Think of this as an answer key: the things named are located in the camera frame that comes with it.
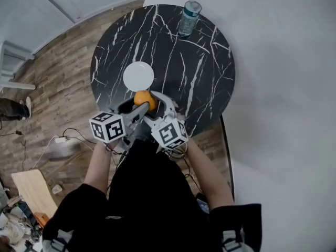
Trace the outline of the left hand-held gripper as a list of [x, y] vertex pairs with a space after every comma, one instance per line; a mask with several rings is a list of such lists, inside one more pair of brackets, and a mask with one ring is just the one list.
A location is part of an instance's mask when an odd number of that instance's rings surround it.
[[118, 140], [122, 149], [129, 150], [135, 140], [135, 128], [149, 108], [148, 102], [136, 106], [131, 97], [110, 112], [99, 112], [89, 120], [93, 137], [105, 144]]

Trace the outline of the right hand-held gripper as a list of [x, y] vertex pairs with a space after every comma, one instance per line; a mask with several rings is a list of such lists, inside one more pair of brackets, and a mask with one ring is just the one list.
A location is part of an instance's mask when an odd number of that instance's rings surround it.
[[173, 100], [157, 91], [150, 93], [164, 105], [162, 117], [150, 118], [149, 114], [143, 117], [143, 121], [150, 127], [151, 135], [155, 141], [167, 150], [175, 150], [188, 142], [184, 121], [180, 120], [175, 111]]

